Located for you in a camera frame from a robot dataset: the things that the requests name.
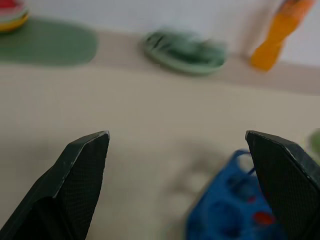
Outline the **green oval placemat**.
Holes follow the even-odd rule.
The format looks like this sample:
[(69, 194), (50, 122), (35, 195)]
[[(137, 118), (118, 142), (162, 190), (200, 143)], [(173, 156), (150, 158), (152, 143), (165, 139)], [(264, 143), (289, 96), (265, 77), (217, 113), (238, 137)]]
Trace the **green oval placemat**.
[(0, 33), (0, 63), (70, 67), (89, 63), (98, 36), (73, 22), (32, 17), (20, 28)]

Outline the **green oval tray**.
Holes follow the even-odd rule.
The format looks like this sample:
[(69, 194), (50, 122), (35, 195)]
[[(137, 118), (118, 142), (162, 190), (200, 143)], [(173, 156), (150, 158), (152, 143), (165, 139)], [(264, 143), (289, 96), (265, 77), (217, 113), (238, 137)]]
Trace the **green oval tray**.
[(213, 74), (227, 60), (224, 43), (168, 28), (149, 33), (140, 46), (146, 56), (156, 63), (190, 75)]

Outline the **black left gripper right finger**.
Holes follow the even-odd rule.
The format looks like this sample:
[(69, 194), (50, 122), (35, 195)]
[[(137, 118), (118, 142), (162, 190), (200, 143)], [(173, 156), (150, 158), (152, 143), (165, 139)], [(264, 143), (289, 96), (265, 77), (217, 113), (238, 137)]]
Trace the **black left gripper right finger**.
[(248, 130), (260, 188), (288, 240), (320, 240), (320, 165), (297, 143)]

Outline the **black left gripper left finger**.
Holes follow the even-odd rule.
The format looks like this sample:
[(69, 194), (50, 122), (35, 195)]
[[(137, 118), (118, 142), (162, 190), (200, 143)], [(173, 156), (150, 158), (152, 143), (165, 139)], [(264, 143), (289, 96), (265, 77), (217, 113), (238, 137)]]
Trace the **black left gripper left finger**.
[(0, 240), (86, 240), (109, 143), (108, 131), (70, 142), (0, 229)]

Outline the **orange juice bottle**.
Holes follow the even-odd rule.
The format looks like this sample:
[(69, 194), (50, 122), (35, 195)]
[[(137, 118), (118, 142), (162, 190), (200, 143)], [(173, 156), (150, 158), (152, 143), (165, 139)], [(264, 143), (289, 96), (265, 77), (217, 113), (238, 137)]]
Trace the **orange juice bottle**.
[(274, 15), (264, 42), (254, 51), (250, 64), (269, 71), (278, 61), (287, 38), (300, 26), (316, 0), (284, 0)]

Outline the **stacked colourful bowls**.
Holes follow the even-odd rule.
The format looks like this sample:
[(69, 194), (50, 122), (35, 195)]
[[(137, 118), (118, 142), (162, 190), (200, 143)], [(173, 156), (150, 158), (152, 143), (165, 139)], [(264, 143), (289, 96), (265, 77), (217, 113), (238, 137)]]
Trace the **stacked colourful bowls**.
[(23, 0), (0, 0), (0, 33), (20, 28), (28, 20), (29, 12)]

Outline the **blue test tube rack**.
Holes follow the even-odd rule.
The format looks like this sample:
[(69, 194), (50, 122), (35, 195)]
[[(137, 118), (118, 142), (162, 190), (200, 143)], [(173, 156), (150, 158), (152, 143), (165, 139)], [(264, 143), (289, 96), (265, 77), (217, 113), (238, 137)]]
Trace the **blue test tube rack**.
[(255, 168), (243, 170), (239, 149), (204, 190), (185, 224), (185, 240), (288, 240), (260, 188)]

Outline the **light green cup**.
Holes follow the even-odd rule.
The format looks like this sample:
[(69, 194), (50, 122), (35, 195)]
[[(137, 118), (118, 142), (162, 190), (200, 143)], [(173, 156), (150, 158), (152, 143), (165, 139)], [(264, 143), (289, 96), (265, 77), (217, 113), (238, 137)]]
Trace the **light green cup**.
[(308, 139), (309, 148), (320, 157), (320, 128), (317, 128)]

